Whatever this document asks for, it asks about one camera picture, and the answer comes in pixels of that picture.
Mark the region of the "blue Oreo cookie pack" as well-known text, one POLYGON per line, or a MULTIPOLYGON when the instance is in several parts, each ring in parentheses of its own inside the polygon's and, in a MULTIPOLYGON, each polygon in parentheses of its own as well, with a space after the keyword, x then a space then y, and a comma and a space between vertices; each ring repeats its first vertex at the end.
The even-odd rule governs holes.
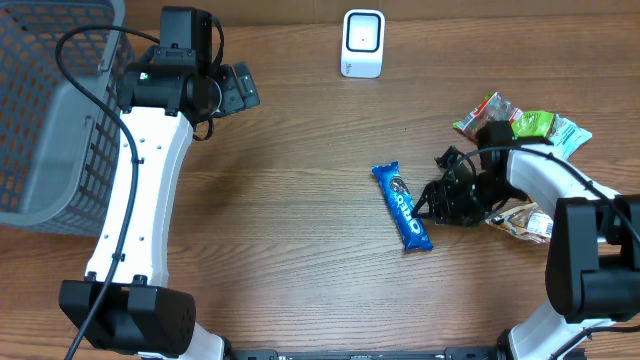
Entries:
POLYGON ((401 176, 398 162, 374 165, 371 170, 400 232, 404 251, 431 251, 433 244, 423 221, 412 215, 415 204, 401 176))

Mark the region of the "beige tissue pack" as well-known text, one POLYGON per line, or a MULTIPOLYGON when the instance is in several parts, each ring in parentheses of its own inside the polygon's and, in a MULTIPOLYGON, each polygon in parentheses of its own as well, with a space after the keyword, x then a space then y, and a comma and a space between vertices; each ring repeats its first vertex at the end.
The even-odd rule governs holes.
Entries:
POLYGON ((544 245, 550 242, 554 225, 552 217, 535 202, 501 212, 487 219, 485 223, 520 240, 544 245))

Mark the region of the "green red snack bag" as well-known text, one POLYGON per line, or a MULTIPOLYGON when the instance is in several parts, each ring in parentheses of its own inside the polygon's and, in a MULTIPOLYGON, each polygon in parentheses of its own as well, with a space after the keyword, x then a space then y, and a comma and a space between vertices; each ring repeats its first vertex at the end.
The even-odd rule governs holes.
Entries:
POLYGON ((546 137, 551 131, 554 115, 546 111, 523 111, 501 93, 493 92, 462 120, 454 122, 453 129, 475 141, 477 131, 488 121, 508 122, 516 137, 546 137))

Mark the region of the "mint wet wipes pack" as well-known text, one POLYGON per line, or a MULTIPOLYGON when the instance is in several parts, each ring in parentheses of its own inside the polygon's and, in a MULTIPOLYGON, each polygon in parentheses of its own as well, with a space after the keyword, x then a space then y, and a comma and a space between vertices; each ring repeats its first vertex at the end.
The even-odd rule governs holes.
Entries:
POLYGON ((578 126, 570 119, 560 116, 559 114, 555 115, 548 135, 549 141, 565 160, 573 155, 591 138, 591 132, 578 126))

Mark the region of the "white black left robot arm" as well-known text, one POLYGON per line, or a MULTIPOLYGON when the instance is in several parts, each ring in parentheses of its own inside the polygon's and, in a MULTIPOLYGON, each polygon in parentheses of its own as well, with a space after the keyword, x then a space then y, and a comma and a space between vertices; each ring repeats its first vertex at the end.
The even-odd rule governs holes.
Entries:
POLYGON ((64 281, 59 294, 77 341, 144 359, 231 355, 197 322, 194 298, 168 286, 169 224, 196 127, 260 102, 248 66, 224 63, 224 44, 211 13, 166 6, 159 35, 117 81, 106 114, 120 150, 105 222, 83 279, 64 281))

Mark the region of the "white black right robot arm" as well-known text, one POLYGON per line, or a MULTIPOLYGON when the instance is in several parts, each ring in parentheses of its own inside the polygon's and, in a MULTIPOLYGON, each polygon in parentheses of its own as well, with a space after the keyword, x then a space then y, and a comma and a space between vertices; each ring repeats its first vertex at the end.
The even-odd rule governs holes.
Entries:
POLYGON ((543 137, 518 137, 507 121, 476 133, 477 150, 450 147, 436 162, 411 214, 469 227, 511 199, 534 201, 553 220, 546 300, 496 345, 446 350, 448 359, 582 359, 596 333, 636 333, 639 313, 639 198, 587 177, 543 137))

